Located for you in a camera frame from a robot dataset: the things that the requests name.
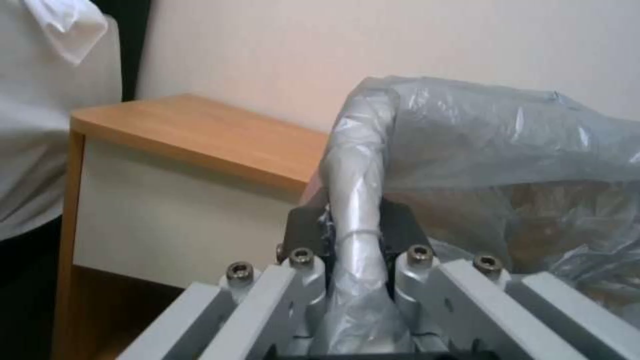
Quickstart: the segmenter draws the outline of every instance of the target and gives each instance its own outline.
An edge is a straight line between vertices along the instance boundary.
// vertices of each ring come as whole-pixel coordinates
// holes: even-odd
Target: metal cylinder
[[[310,249],[298,248],[289,254],[282,266],[295,268],[301,275],[308,303],[304,321],[296,330],[295,336],[310,338],[326,313],[324,262]]]
[[[424,283],[432,266],[440,264],[433,251],[423,245],[414,245],[396,258],[394,300],[413,335],[440,334],[422,305],[411,294],[428,291]]]

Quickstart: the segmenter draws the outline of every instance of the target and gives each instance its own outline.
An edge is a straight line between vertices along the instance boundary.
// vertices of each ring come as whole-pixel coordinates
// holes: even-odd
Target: bolt head
[[[294,268],[306,268],[314,264],[314,252],[306,247],[299,247],[289,254],[289,264]]]
[[[284,249],[283,249],[283,245],[282,243],[279,243],[278,245],[276,245],[276,261],[278,262],[278,264],[280,264],[281,262],[283,262],[285,259],[284,257]]]
[[[412,245],[406,251],[406,260],[411,266],[429,267],[433,263],[433,250],[425,245]]]
[[[236,261],[227,267],[229,285],[248,284],[253,281],[253,266],[246,261]]]
[[[502,262],[493,255],[478,254],[474,257],[474,268],[487,276],[498,276],[502,271]]]

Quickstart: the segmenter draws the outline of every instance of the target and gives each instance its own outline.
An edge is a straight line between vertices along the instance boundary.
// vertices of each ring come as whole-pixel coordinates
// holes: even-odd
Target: plastic wrap
[[[412,207],[444,260],[490,252],[512,272],[549,270],[638,323],[640,123],[557,92],[372,78],[320,170],[338,240],[316,352],[405,346],[381,291],[383,193]]]

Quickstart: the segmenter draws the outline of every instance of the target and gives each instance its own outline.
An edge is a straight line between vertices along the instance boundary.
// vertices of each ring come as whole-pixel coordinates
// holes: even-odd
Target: gray metal bar
[[[118,356],[118,360],[194,359],[235,303],[228,291],[194,282]]]
[[[271,345],[284,351],[307,303],[297,271],[269,266],[200,359],[262,359]]]
[[[465,260],[431,270],[408,294],[420,301],[459,349],[492,350],[501,359],[585,359]]]
[[[593,359],[640,359],[640,331],[548,272],[507,285],[507,293]]]

